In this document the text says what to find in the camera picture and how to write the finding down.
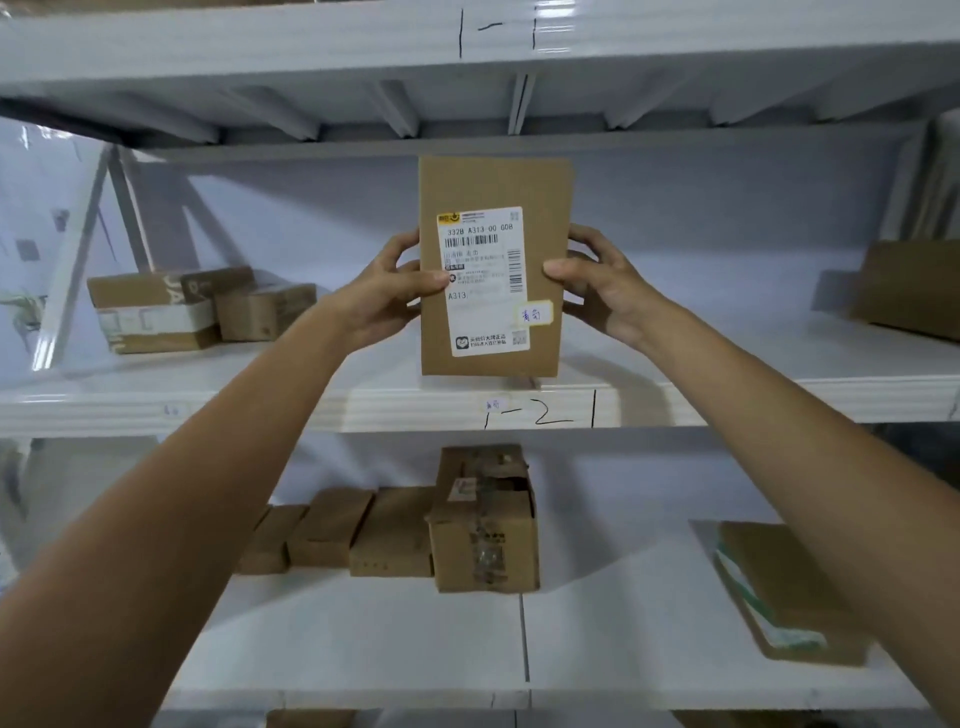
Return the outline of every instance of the right hand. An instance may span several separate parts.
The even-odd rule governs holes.
[[[669,300],[644,280],[599,230],[571,224],[569,237],[584,243],[597,259],[569,251],[566,258],[543,263],[543,272],[549,278],[584,300],[583,303],[564,301],[564,313],[628,347],[643,351],[644,330],[650,316],[670,305]]]

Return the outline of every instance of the yellow-bordered sticker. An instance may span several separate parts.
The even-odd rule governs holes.
[[[545,327],[553,323],[552,301],[528,301],[516,307],[516,323],[522,327]]]

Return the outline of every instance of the barcode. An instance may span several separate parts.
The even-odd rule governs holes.
[[[510,292],[523,293],[523,253],[507,251],[507,275],[510,276]]]
[[[459,235],[444,239],[445,248],[468,248],[471,245],[488,245],[497,242],[496,233],[490,235]]]

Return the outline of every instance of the right arm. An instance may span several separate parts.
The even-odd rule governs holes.
[[[599,231],[544,271],[564,312],[645,354],[950,724],[960,725],[960,493],[647,283]]]

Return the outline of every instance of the left hand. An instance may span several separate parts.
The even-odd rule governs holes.
[[[346,337],[348,352],[376,344],[420,315],[414,299],[444,290],[450,284],[445,271],[422,271],[419,260],[397,267],[404,251],[420,242],[420,230],[394,235],[363,273],[317,303]]]

